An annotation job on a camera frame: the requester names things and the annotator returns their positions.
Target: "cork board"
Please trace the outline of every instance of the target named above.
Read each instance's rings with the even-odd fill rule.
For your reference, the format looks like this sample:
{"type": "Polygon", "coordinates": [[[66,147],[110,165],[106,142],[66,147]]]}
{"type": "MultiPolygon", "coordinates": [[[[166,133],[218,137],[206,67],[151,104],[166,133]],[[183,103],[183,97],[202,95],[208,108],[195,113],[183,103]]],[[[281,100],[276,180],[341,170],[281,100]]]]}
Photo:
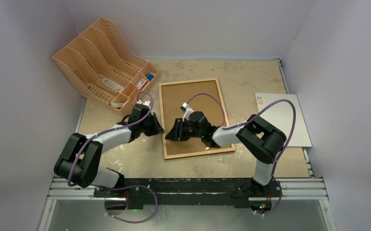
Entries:
{"type": "MultiPolygon", "coordinates": [[[[208,93],[220,101],[225,112],[225,125],[229,126],[228,116],[217,78],[161,83],[159,84],[161,124],[166,133],[173,128],[176,118],[182,118],[183,113],[180,110],[182,104],[201,92],[208,93]]],[[[202,111],[211,125],[219,126],[222,123],[223,119],[220,107],[210,97],[205,95],[197,96],[189,103],[189,106],[194,111],[202,111]]],[[[169,141],[165,139],[165,135],[163,134],[164,159],[235,151],[233,144],[207,150],[199,138],[190,138],[187,141],[169,141]]]]}

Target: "wall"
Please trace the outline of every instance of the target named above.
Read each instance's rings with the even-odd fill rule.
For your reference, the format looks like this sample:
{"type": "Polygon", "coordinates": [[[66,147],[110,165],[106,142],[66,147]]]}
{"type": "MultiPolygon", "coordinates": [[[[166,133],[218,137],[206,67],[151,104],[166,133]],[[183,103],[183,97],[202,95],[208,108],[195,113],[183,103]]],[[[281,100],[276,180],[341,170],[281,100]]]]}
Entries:
{"type": "Polygon", "coordinates": [[[75,36],[61,0],[0,0],[0,231],[38,229],[83,103],[51,60],[75,36]]]}
{"type": "Polygon", "coordinates": [[[371,230],[371,0],[317,0],[285,56],[339,230],[371,230]]]}
{"type": "Polygon", "coordinates": [[[79,32],[114,21],[143,58],[283,57],[315,0],[64,0],[79,32]]]}

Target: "beige table surface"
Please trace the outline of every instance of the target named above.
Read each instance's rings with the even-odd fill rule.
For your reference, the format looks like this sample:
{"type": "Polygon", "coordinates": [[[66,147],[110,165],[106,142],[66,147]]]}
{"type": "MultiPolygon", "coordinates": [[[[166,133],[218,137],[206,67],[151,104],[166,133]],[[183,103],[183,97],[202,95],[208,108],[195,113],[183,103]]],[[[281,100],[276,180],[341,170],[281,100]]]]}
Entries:
{"type": "MultiPolygon", "coordinates": [[[[255,92],[286,93],[276,61],[153,61],[159,83],[218,78],[231,125],[257,113],[255,92]]],[[[150,87],[153,111],[160,118],[158,85],[150,87]]],[[[87,100],[79,133],[91,134],[112,127],[121,118],[87,100]]],[[[102,167],[115,169],[129,178],[221,178],[252,177],[256,159],[243,146],[228,154],[164,160],[161,136],[141,135],[132,143],[115,147],[101,157],[102,167]]],[[[308,178],[301,148],[288,148],[281,157],[276,177],[308,178]]]]}

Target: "purple cable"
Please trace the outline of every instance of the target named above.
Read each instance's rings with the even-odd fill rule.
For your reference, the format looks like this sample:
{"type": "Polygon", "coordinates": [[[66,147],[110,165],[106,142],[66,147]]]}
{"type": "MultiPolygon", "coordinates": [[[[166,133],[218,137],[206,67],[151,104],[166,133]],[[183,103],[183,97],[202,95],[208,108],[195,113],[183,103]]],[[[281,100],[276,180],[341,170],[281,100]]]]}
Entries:
{"type": "Polygon", "coordinates": [[[253,118],[251,118],[250,120],[246,121],[246,122],[243,122],[243,123],[240,123],[240,124],[236,124],[236,125],[233,125],[233,126],[230,126],[230,127],[227,127],[227,128],[223,128],[224,130],[229,130],[229,129],[232,129],[232,128],[237,128],[237,127],[241,127],[241,126],[244,126],[248,123],[252,123],[255,119],[257,119],[261,114],[263,114],[266,110],[268,110],[270,107],[272,107],[273,105],[277,104],[277,103],[280,103],[280,102],[287,102],[290,104],[290,106],[292,107],[292,110],[293,110],[293,121],[292,121],[292,128],[290,129],[290,133],[289,133],[289,137],[287,137],[287,140],[286,140],[286,143],[284,144],[283,148],[281,149],[281,151],[279,152],[279,154],[277,155],[276,159],[275,159],[275,164],[273,165],[273,169],[272,169],[272,180],[275,180],[277,182],[277,184],[279,185],[279,199],[277,200],[275,206],[266,214],[262,214],[263,216],[267,216],[269,214],[271,214],[274,210],[276,210],[276,208],[279,206],[280,204],[280,200],[281,200],[281,197],[282,197],[282,192],[281,192],[281,186],[280,186],[280,182],[277,181],[275,178],[274,178],[274,172],[276,170],[276,165],[277,165],[277,162],[279,161],[281,155],[283,154],[284,150],[286,150],[287,148],[287,145],[289,144],[290,142],[290,139],[292,138],[293,136],[293,132],[294,132],[294,126],[296,125],[296,107],[294,106],[294,104],[290,101],[290,100],[287,100],[287,99],[281,99],[281,100],[276,100],[274,102],[272,102],[271,104],[267,105],[265,108],[262,109],[262,111],[260,111],[259,113],[257,113],[253,118]]]}
{"type": "Polygon", "coordinates": [[[119,221],[123,221],[123,222],[126,222],[126,223],[130,223],[130,224],[138,224],[138,223],[143,223],[143,222],[146,222],[146,221],[150,220],[157,213],[157,209],[158,209],[158,206],[157,206],[157,196],[155,195],[155,193],[151,189],[149,189],[148,187],[143,186],[143,185],[131,185],[131,186],[127,186],[127,187],[123,187],[123,188],[118,188],[118,189],[111,189],[111,188],[106,188],[106,187],[103,187],[103,188],[105,188],[107,190],[110,190],[110,191],[120,191],[120,190],[125,190],[125,189],[136,188],[136,187],[147,189],[148,191],[151,192],[151,194],[154,197],[155,207],[154,207],[154,211],[152,212],[152,214],[149,217],[147,217],[144,220],[139,220],[139,221],[125,220],[125,219],[122,219],[122,218],[118,218],[118,217],[110,214],[109,211],[107,211],[106,203],[104,203],[104,209],[106,211],[106,214],[109,215],[111,218],[114,218],[114,219],[117,219],[119,221]]]}
{"type": "MultiPolygon", "coordinates": [[[[76,154],[76,157],[75,157],[75,160],[73,161],[73,164],[72,164],[72,167],[71,167],[71,170],[69,172],[69,175],[68,175],[68,186],[72,187],[72,186],[75,186],[76,184],[72,184],[71,180],[72,180],[72,173],[77,165],[77,162],[79,160],[79,157],[80,155],[83,153],[83,150],[85,150],[86,146],[93,140],[95,139],[96,137],[100,136],[100,135],[103,135],[103,134],[106,134],[108,132],[111,132],[111,131],[116,131],[116,130],[120,130],[120,129],[124,129],[124,128],[129,128],[133,125],[136,125],[140,122],[142,122],[145,118],[147,118],[147,116],[151,113],[151,110],[153,109],[153,106],[154,106],[154,100],[153,100],[153,97],[151,96],[150,93],[146,92],[146,91],[140,91],[138,94],[137,94],[137,100],[139,99],[139,95],[141,93],[145,93],[147,94],[149,97],[150,97],[150,110],[141,118],[139,119],[138,121],[132,123],[132,124],[127,124],[127,125],[124,125],[124,126],[121,126],[121,127],[117,127],[117,128],[109,128],[107,130],[104,130],[104,131],[101,131],[95,135],[93,135],[92,137],[88,138],[88,140],[86,140],[86,142],[82,145],[82,147],[79,149],[79,152],[76,154]]],[[[124,222],[127,222],[127,223],[132,223],[132,224],[136,224],[136,223],[142,223],[142,222],[145,222],[145,221],[148,221],[149,219],[151,219],[156,213],[157,213],[157,210],[158,210],[158,205],[157,205],[157,196],[155,195],[155,193],[149,189],[148,187],[145,187],[143,185],[132,185],[132,186],[127,186],[127,187],[124,187],[124,188],[118,188],[118,189],[111,189],[111,188],[106,188],[104,187],[105,189],[107,190],[112,190],[112,191],[119,191],[119,190],[124,190],[124,189],[130,189],[130,188],[135,188],[135,187],[141,187],[141,188],[146,188],[147,190],[149,190],[151,192],[151,194],[154,196],[154,200],[155,200],[155,209],[153,211],[153,213],[146,219],[144,220],[140,220],[140,221],[130,221],[130,220],[124,220],[124,219],[121,219],[121,218],[118,218],[118,217],[115,217],[113,215],[111,215],[110,213],[107,212],[107,214],[109,216],[111,216],[112,218],[115,218],[117,220],[120,220],[120,221],[124,221],[124,222]]]]}
{"type": "Polygon", "coordinates": [[[225,112],[224,112],[224,110],[223,110],[223,108],[222,108],[222,105],[221,105],[221,103],[217,100],[217,99],[215,99],[215,97],[214,96],[212,96],[212,95],[210,95],[210,94],[208,94],[208,93],[198,93],[198,94],[196,94],[196,95],[194,95],[192,98],[190,98],[190,100],[188,100],[187,101],[187,104],[189,104],[190,102],[191,102],[191,100],[193,100],[195,97],[197,97],[198,95],[206,95],[206,96],[209,96],[209,97],[211,97],[213,100],[215,100],[215,102],[217,102],[217,104],[219,105],[219,108],[221,109],[221,112],[222,112],[222,124],[220,125],[220,126],[223,126],[224,124],[225,124],[225,112]]]}

